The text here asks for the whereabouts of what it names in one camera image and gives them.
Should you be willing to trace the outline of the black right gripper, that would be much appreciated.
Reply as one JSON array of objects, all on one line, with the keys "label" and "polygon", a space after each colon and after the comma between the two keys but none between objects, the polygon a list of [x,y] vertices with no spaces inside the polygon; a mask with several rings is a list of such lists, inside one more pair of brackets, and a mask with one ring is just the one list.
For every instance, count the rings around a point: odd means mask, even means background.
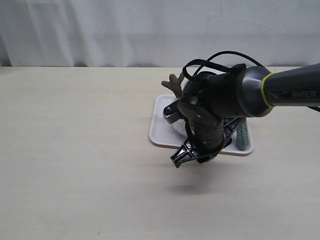
[{"label": "black right gripper", "polygon": [[238,125],[245,119],[235,92],[236,77],[230,73],[203,71],[195,75],[195,80],[189,80],[185,84],[179,98],[179,111],[188,119],[203,119],[206,125],[214,127],[219,137],[209,142],[200,142],[188,136],[170,157],[177,169],[192,161],[207,163],[231,144]]}]

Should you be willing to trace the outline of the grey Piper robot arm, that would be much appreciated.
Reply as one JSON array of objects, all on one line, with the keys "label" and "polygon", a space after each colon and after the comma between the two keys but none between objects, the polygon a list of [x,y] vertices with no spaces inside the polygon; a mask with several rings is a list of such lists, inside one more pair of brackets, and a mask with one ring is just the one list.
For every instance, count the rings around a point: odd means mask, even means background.
[{"label": "grey Piper robot arm", "polygon": [[190,75],[182,95],[163,115],[173,123],[173,115],[185,121],[187,139],[171,156],[176,167],[215,158],[230,142],[237,126],[246,118],[261,118],[274,107],[318,107],[320,66],[308,65],[278,73],[262,66],[237,64],[225,67],[203,59],[192,60],[206,71]]}]

